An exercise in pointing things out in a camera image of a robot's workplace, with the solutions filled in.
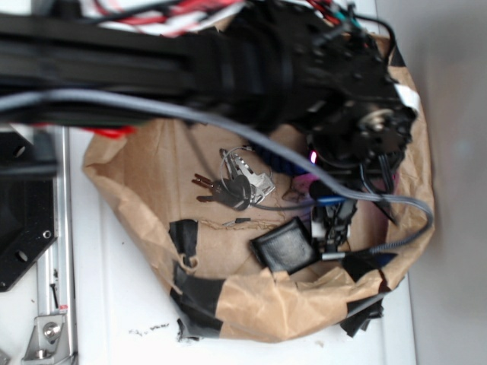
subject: red wire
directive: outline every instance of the red wire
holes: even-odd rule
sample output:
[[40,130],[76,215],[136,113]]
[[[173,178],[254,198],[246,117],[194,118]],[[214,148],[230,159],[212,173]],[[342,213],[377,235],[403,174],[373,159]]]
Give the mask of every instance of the red wire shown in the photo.
[[215,9],[242,2],[243,0],[182,0],[171,9],[171,15],[188,14],[193,11],[214,11]]
[[[97,11],[102,15],[112,14],[107,9],[105,9],[103,6],[101,6],[98,0],[94,0],[94,6],[96,7]],[[128,25],[145,25],[145,24],[153,24],[153,23],[164,23],[166,20],[167,20],[167,17],[165,17],[165,16],[128,17],[126,19],[121,19],[117,22],[128,24]]]

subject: black cable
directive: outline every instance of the black cable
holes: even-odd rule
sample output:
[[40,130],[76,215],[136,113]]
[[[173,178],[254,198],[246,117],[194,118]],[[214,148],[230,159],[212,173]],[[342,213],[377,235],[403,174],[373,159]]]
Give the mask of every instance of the black cable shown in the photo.
[[386,28],[387,32],[389,33],[390,42],[389,42],[389,49],[387,50],[387,54],[386,54],[384,61],[386,62],[386,64],[388,64],[389,58],[393,54],[394,47],[396,47],[396,45],[397,45],[396,34],[394,33],[394,29],[385,21],[382,21],[381,19],[377,19],[375,17],[367,17],[365,15],[359,15],[359,14],[355,14],[355,17],[357,19],[360,19],[363,21],[372,21],[372,22],[377,23],[379,25],[382,25],[384,28]]
[[[180,106],[171,103],[165,103],[156,100],[147,100],[140,97],[130,97],[127,95],[113,94],[99,90],[84,89],[58,89],[49,91],[30,91],[21,94],[0,97],[0,113],[8,112],[26,106],[33,106],[41,103],[43,100],[49,100],[51,103],[92,103],[97,105],[111,106],[119,109],[133,110],[141,113],[150,113],[154,116],[165,116],[198,122],[203,124],[215,125],[226,129],[237,135],[244,137],[254,143],[265,145],[267,148],[274,150],[278,155],[291,161],[314,174],[326,186],[332,189],[337,195],[354,200],[365,200],[369,202],[389,202],[410,205],[425,213],[426,223],[417,232],[407,236],[404,239],[392,243],[384,243],[368,249],[369,254],[375,254],[381,251],[395,249],[404,246],[407,243],[420,237],[429,228],[433,226],[433,211],[429,206],[416,198],[400,195],[376,195],[366,192],[357,192],[343,186],[335,180],[321,167],[311,163],[306,157],[301,156],[298,152],[293,151],[286,146],[273,141],[268,136],[252,129],[247,125],[240,124],[224,116],[214,115],[191,109],[187,106]],[[347,255],[353,255],[354,252],[348,252]],[[331,259],[342,259],[344,252],[338,252],[329,256]]]
[[264,211],[297,211],[299,209],[307,209],[307,208],[312,208],[316,205],[316,202],[310,202],[307,204],[301,204],[301,205],[292,205],[290,207],[268,207],[266,205],[260,205],[260,204],[250,204],[254,208],[257,209],[262,209]]
[[382,172],[382,178],[384,185],[386,186],[386,193],[392,194],[394,192],[393,174],[390,170],[389,161],[385,154],[379,155],[380,170]]
[[155,2],[152,4],[136,6],[134,8],[130,8],[125,11],[121,11],[120,13],[112,13],[108,15],[104,15],[103,17],[90,17],[81,19],[79,22],[83,24],[100,24],[105,23],[106,21],[121,21],[133,15],[146,13],[147,11],[160,11],[164,13],[171,5],[178,4],[180,0],[174,0],[171,2]]

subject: metal bracket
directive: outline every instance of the metal bracket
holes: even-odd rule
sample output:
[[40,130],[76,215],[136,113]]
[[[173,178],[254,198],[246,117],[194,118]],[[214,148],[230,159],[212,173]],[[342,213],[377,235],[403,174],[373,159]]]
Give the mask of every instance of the metal bracket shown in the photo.
[[10,357],[8,357],[5,352],[0,350],[0,365],[7,365],[8,361],[10,361]]
[[39,316],[22,365],[55,365],[70,357],[65,315]]

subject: key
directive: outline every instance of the key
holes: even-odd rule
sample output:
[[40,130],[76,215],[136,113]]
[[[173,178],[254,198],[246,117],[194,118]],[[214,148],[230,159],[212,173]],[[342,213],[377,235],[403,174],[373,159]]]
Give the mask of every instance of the key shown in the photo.
[[227,167],[228,177],[230,179],[233,180],[238,175],[241,175],[240,171],[237,169],[237,166],[235,165],[235,161],[232,158],[232,155],[229,154],[227,150],[220,148],[220,156],[221,158],[225,159],[225,166]]
[[234,180],[224,179],[225,185],[223,185],[221,181],[213,182],[196,173],[192,182],[212,192],[210,196],[196,197],[199,202],[218,202],[236,211],[242,211],[250,206],[251,188],[245,176],[237,176]]
[[255,201],[253,203],[260,203],[275,189],[275,184],[266,173],[261,173],[259,175],[255,174],[250,166],[238,154],[233,154],[232,157],[241,174],[248,178],[252,186],[255,186]]

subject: white surface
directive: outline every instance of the white surface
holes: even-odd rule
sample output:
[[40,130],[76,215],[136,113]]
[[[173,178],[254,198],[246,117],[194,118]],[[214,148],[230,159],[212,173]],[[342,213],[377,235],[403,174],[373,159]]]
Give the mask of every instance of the white surface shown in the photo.
[[378,0],[429,124],[437,232],[412,267],[420,365],[487,358],[487,2]]
[[0,349],[9,365],[21,363],[37,316],[37,267],[34,265],[7,293],[0,293]]
[[[81,365],[154,363],[415,363],[407,281],[384,299],[385,317],[352,340],[338,326],[281,344],[177,341],[177,314],[142,254],[82,174],[91,134],[71,130],[73,241]],[[163,328],[151,327],[167,325]]]

